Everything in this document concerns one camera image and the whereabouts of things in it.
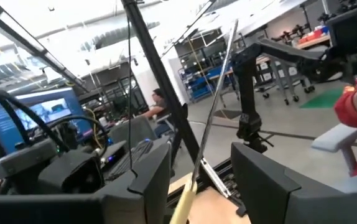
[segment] monitor screen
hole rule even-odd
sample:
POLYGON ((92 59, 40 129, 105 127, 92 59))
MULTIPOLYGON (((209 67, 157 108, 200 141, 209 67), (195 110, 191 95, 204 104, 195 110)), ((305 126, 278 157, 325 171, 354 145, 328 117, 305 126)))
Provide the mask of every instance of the monitor screen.
MULTIPOLYGON (((16 98, 30 107, 46 123, 68 115, 84 115, 83 109, 72 88, 29 93, 16 96, 16 98)), ((26 130, 37 126, 23 111, 19 109, 15 111, 26 130)), ((86 138, 93 134, 88 121, 78 119, 73 120, 72 123, 76 126, 80 138, 86 138)), ((10 154, 16 150, 15 145, 19 142, 22 142, 22 137, 17 127, 0 105, 0 147, 4 149, 6 154, 10 154)))

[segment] metal table leg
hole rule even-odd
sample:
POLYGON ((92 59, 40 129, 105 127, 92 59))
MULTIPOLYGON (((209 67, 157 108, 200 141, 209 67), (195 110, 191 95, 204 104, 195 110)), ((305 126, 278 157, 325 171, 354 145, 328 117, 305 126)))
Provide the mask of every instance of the metal table leg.
POLYGON ((282 71, 284 72, 286 84, 288 85, 288 88, 289 88, 290 94, 292 95, 293 101, 298 102, 299 97, 295 93, 295 88, 293 87, 293 79, 289 74, 289 67, 284 62, 280 62, 280 66, 282 68, 282 71))
POLYGON ((282 96, 284 97, 284 101, 286 105, 289 105, 289 100, 288 97, 286 96, 286 91, 284 88, 284 84, 282 84, 282 80, 281 77, 279 76, 279 72, 278 72, 278 68, 276 65, 276 61, 275 60, 271 60, 270 62, 270 66, 271 66, 271 70, 272 70, 272 74, 276 79, 276 83, 279 87, 279 91, 282 93, 282 96))

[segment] concrete floor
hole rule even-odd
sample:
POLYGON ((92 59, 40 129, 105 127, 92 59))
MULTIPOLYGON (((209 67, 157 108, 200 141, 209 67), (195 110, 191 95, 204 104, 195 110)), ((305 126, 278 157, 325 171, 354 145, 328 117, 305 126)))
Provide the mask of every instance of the concrete floor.
MULTIPOLYGON (((260 93, 256 93, 256 107, 262 118, 262 130, 284 134, 294 134, 297 138, 289 138, 283 135, 273 135, 269 141, 275 145, 270 147, 265 155, 271 159, 311 177, 327 185, 337 184, 348 177, 348 169, 342 154, 331 154, 310 148, 312 138, 318 137, 325 131, 338 124, 338 119, 332 109, 300 109, 299 106, 309 99, 316 97, 330 88, 343 86, 340 82, 331 82, 316 85, 314 93, 306 95, 301 86, 295 88, 300 97, 298 103, 291 102, 289 106, 284 104, 282 95, 276 90, 269 91, 270 98, 263 99, 260 93)), ((240 105, 234 93, 224 96, 228 110, 239 110, 240 105)), ((212 98, 206 98, 189 107, 188 120, 198 142, 202 138, 204 123, 210 110, 212 98)), ((227 120, 216 118, 212 126, 205 149, 205 158, 215 166, 230 156, 230 145, 233 141, 240 141, 236 137, 238 119, 227 120)), ((193 164, 185 148, 178 152, 175 170, 175 181, 191 172, 193 164)))

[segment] green mat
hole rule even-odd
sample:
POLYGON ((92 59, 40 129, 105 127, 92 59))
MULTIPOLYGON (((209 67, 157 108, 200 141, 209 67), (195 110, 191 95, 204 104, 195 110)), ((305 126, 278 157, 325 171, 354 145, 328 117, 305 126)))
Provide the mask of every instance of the green mat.
POLYGON ((343 88, 328 90, 303 104, 302 109, 333 108, 336 101, 343 94, 343 88))

